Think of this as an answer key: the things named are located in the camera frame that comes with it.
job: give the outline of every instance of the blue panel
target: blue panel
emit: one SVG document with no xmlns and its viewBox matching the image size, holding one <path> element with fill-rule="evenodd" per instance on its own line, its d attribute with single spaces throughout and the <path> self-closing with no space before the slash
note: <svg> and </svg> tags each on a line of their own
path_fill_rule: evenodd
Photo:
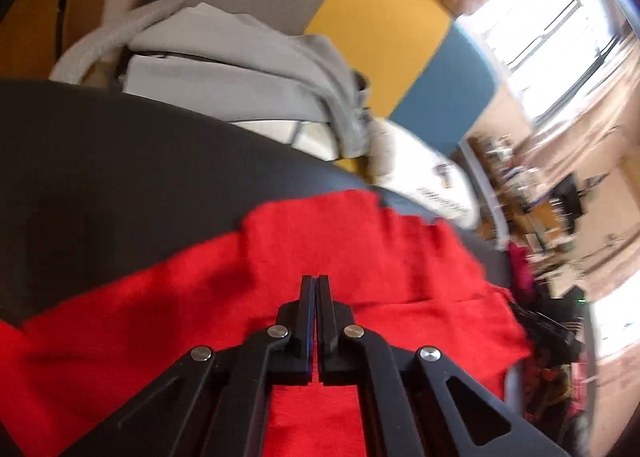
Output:
<svg viewBox="0 0 640 457">
<path fill-rule="evenodd" d="M 390 120 L 449 154 L 487 106 L 495 86 L 484 52 L 454 23 Z"/>
</svg>

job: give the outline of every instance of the metal screw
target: metal screw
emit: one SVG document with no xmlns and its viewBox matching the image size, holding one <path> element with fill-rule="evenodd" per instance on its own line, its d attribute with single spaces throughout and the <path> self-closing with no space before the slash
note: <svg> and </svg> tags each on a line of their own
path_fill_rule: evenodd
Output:
<svg viewBox="0 0 640 457">
<path fill-rule="evenodd" d="M 420 349 L 420 357 L 424 361 L 438 361 L 441 355 L 441 352 L 436 347 L 423 347 Z"/>
<path fill-rule="evenodd" d="M 349 338 L 362 338 L 364 336 L 364 329 L 359 325 L 347 325 L 344 330 L 344 335 Z"/>
<path fill-rule="evenodd" d="M 284 325 L 272 325 L 267 329 L 267 334 L 272 338 L 284 338 L 284 336 L 289 334 L 289 329 Z"/>
<path fill-rule="evenodd" d="M 191 349 L 191 359 L 196 361 L 207 361 L 211 357 L 211 349 L 201 345 Z"/>
</svg>

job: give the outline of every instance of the window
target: window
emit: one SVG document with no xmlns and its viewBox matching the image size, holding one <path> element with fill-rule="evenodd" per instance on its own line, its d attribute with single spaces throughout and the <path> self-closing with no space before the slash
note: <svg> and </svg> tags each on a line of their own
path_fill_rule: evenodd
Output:
<svg viewBox="0 0 640 457">
<path fill-rule="evenodd" d="M 601 0 L 490 0 L 460 20 L 494 51 L 535 122 L 571 99 L 615 34 Z"/>
<path fill-rule="evenodd" d="M 640 272 L 593 305 L 598 359 L 612 356 L 640 340 Z"/>
</svg>

